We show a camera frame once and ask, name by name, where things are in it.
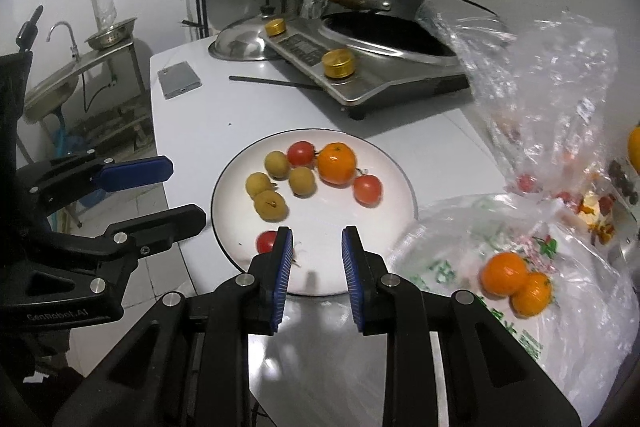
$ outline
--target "orange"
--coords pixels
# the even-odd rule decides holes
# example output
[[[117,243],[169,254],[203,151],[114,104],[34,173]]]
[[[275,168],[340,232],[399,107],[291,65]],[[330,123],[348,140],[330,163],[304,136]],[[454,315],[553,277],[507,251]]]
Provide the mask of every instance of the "orange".
[[[527,263],[517,253],[502,252],[489,259],[480,272],[484,291],[498,297],[508,297],[527,280]]]
[[[626,147],[631,165],[640,173],[640,127],[634,127],[629,133]]]
[[[334,185],[344,185],[356,174],[356,155],[344,143],[326,145],[316,159],[321,180]]]
[[[530,273],[524,286],[511,296],[511,307],[523,317],[538,315],[551,302],[552,289],[551,281],[545,274]]]

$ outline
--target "stainless steel pot lid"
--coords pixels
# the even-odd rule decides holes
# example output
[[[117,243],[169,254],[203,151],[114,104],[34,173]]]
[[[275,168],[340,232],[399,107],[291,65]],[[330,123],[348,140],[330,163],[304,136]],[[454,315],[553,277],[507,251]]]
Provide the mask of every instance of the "stainless steel pot lid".
[[[267,47],[260,33],[274,18],[273,6],[261,6],[260,15],[240,19],[223,29],[209,46],[209,54],[223,60],[271,60],[279,55]]]

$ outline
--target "gray device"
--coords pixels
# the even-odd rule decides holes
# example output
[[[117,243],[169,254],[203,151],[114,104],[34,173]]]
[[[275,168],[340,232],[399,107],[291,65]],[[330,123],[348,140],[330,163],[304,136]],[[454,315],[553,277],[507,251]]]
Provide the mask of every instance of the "gray device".
[[[200,78],[187,62],[180,62],[158,71],[158,80],[167,100],[202,85]]]

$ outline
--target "gold knob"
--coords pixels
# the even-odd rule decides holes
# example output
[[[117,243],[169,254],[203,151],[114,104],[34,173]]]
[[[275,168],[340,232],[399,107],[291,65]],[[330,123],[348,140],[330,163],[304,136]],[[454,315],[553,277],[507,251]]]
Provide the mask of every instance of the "gold knob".
[[[287,23],[284,22],[284,19],[274,19],[264,25],[264,30],[268,36],[275,37],[287,31]]]
[[[324,74],[329,78],[347,78],[356,70],[356,61],[348,49],[331,50],[322,56]]]

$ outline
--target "faucet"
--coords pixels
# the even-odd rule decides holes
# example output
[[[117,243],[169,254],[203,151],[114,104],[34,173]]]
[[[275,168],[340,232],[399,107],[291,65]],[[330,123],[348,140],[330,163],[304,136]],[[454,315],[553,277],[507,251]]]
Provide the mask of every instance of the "faucet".
[[[71,36],[71,56],[76,62],[80,62],[80,52],[78,51],[78,45],[76,44],[76,39],[74,38],[74,31],[71,29],[71,24],[69,24],[67,21],[58,21],[51,27],[51,29],[49,30],[49,35],[47,35],[47,42],[51,41],[51,34],[57,26],[66,26],[66,28],[69,30],[69,36]]]

